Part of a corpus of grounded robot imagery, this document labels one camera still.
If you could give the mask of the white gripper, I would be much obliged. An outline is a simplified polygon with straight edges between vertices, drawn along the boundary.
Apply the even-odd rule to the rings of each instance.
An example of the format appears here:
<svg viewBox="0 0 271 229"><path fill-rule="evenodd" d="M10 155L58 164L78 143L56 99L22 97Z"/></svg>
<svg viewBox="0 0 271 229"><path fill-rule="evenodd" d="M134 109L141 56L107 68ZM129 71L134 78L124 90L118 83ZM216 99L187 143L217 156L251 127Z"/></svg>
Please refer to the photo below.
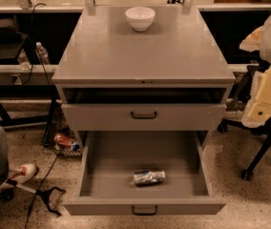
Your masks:
<svg viewBox="0 0 271 229"><path fill-rule="evenodd" d="M258 51L261 46L263 26L253 30L240 43L240 49L246 52ZM264 73L255 72L250 100L247 102L241 123L245 127L257 128L271 117L271 66Z"/></svg>

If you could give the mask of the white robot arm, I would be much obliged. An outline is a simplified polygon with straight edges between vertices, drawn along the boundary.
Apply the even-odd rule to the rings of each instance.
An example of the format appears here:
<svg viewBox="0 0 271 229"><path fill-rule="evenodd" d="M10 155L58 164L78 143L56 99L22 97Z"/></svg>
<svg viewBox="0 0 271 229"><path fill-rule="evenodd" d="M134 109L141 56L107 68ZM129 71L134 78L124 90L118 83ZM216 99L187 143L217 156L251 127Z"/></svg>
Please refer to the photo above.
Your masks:
<svg viewBox="0 0 271 229"><path fill-rule="evenodd" d="M256 71L241 123L250 128L262 126L271 117L271 15L264 24L252 31L240 43L240 49L258 51L260 58L270 64L264 72Z"/></svg>

